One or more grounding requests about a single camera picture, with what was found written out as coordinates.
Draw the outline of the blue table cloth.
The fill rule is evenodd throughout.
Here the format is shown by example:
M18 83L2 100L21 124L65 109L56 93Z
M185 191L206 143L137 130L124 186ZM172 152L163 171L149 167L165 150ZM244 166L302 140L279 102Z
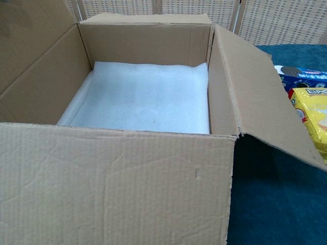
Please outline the blue table cloth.
M241 136L227 245L327 245L327 171Z

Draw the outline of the red cardboard box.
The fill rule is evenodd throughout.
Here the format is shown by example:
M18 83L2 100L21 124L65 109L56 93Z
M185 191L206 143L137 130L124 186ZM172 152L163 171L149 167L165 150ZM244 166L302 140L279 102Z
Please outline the red cardboard box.
M210 133L57 125L97 61L208 65ZM243 135L327 172L269 55L206 14L0 0L0 245L226 245Z

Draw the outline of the bamboo folding screen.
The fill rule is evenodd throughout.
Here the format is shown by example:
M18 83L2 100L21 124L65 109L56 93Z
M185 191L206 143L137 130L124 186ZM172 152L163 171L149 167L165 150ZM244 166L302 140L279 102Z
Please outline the bamboo folding screen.
M327 44L327 0L63 0L74 21L99 13L206 14L255 45Z

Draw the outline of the white foam sheet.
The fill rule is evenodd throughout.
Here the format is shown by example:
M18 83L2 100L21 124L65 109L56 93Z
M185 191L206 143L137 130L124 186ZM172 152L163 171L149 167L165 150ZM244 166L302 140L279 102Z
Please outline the white foam sheet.
M209 134L208 68L94 64L58 120L60 126Z

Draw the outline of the yellow biscuit bag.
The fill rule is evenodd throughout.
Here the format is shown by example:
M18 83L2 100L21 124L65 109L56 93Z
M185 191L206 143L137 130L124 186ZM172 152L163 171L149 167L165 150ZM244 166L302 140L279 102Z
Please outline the yellow biscuit bag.
M327 88L293 88L288 97L327 164Z

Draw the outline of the blue Oreo cookie package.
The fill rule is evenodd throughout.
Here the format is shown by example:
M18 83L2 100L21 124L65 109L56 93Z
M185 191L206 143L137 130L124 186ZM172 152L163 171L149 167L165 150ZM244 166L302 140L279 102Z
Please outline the blue Oreo cookie package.
M286 92L293 88L327 88L327 72L275 65Z

